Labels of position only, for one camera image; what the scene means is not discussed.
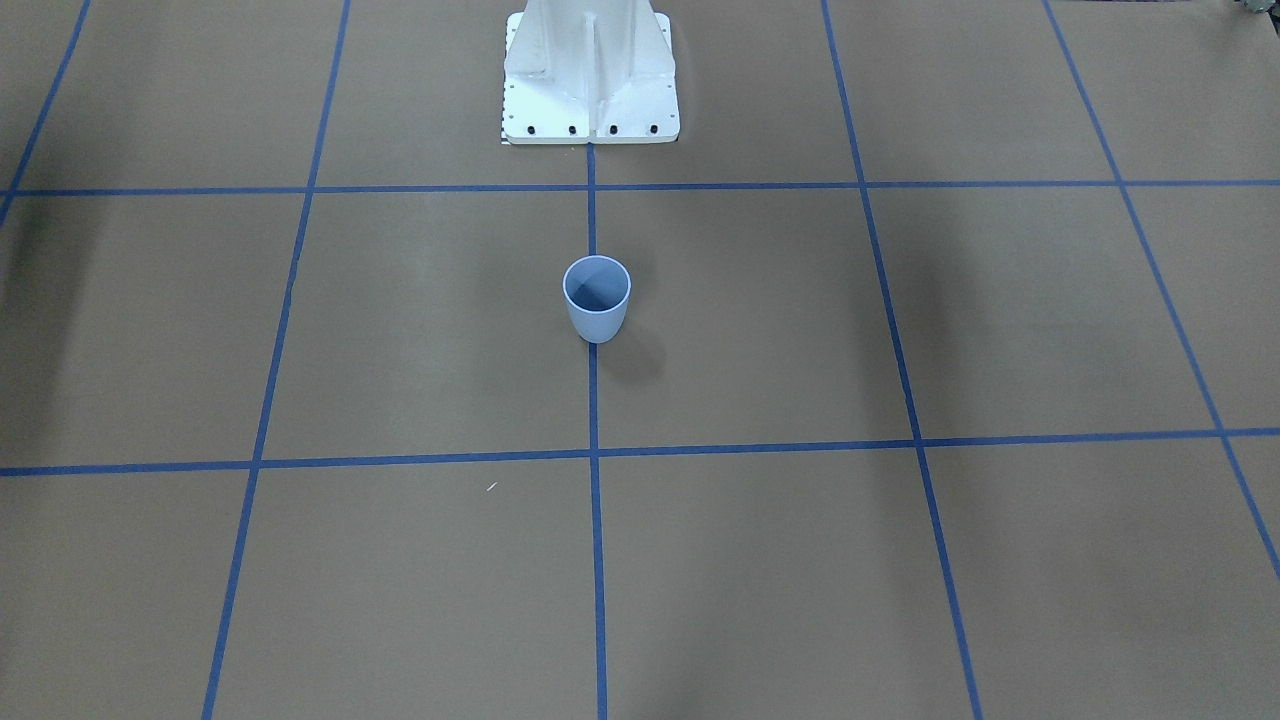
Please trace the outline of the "white pedestal column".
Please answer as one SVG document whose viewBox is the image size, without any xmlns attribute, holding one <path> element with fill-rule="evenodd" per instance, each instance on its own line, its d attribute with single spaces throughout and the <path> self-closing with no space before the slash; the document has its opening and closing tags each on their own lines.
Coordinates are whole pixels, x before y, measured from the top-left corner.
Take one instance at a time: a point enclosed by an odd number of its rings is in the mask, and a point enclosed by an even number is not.
<svg viewBox="0 0 1280 720">
<path fill-rule="evenodd" d="M 649 1 L 527 1 L 506 19 L 500 140 L 672 143 L 672 23 Z"/>
</svg>

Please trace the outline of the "blue cup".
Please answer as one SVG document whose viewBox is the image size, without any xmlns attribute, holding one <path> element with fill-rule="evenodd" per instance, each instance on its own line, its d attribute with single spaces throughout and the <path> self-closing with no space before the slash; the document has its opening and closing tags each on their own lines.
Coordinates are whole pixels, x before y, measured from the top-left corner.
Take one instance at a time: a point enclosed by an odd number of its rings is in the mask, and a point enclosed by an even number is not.
<svg viewBox="0 0 1280 720">
<path fill-rule="evenodd" d="M 570 322 L 585 342 L 603 345 L 620 333 L 634 290 L 621 261 L 605 255 L 580 258 L 564 270 L 561 288 Z"/>
</svg>

